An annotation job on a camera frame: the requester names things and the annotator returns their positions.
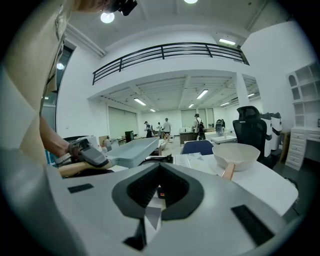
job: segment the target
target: man with backpack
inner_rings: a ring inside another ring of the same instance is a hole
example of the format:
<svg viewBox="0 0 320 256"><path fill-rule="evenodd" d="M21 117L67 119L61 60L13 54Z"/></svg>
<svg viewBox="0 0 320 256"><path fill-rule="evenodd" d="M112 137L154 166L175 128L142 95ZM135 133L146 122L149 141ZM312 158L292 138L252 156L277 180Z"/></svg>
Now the man with backpack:
<svg viewBox="0 0 320 256"><path fill-rule="evenodd" d="M195 120L193 122L193 129L194 129L194 140L196 141L199 136L199 141L205 140L205 126L200 118L199 114L195 114Z"/></svg>

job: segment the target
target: blue chair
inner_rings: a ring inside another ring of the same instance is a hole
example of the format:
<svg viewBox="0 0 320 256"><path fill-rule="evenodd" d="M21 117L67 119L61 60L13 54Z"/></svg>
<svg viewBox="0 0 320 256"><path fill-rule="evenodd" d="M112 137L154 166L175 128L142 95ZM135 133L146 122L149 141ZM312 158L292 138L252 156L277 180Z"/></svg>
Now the blue chair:
<svg viewBox="0 0 320 256"><path fill-rule="evenodd" d="M201 153L203 156L212 155L212 148L213 145L208 140L190 141L184 145L181 155L192 153Z"/></svg>

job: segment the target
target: white bowl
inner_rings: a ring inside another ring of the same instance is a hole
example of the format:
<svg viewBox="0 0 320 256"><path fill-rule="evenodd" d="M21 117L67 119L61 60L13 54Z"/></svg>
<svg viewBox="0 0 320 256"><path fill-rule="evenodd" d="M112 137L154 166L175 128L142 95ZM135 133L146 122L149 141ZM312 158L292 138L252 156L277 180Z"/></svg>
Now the white bowl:
<svg viewBox="0 0 320 256"><path fill-rule="evenodd" d="M226 168L229 163L234 163L235 171L249 169L260 155L260 150L254 146L240 143L220 144L214 146L212 152L220 166Z"/></svg>

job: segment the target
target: backpack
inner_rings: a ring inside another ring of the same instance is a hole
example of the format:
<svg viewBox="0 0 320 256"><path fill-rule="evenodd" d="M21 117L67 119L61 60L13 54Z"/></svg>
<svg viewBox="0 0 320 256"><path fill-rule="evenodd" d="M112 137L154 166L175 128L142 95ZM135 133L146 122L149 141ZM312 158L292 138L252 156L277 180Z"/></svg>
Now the backpack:
<svg viewBox="0 0 320 256"><path fill-rule="evenodd" d="M198 124L199 124L199 133L204 133L205 132L205 126L204 126L204 123L202 122L202 119L201 119L200 123L198 121Z"/></svg>

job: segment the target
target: ceiling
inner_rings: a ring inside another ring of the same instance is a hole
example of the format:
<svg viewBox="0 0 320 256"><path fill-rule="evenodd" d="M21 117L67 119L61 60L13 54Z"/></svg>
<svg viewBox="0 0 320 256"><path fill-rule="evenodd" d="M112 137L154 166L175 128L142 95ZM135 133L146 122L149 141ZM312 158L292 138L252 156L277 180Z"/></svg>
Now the ceiling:
<svg viewBox="0 0 320 256"><path fill-rule="evenodd" d="M254 77L243 76L247 93L259 97L259 89ZM197 97L204 89L208 92L201 98ZM105 94L102 97L142 112L168 111L188 109L190 104L195 108L220 107L221 104L230 102L230 105L238 102L237 90L230 75L177 75L164 79L153 79L151 76L147 82L129 85L128 87ZM146 104L142 106L134 101L140 99Z"/></svg>
<svg viewBox="0 0 320 256"><path fill-rule="evenodd" d="M115 13L111 23L101 13L73 13L69 23L104 50L119 41L130 41L146 31L197 30L242 45L250 32L288 20L289 14L274 0L137 0L129 16Z"/></svg>

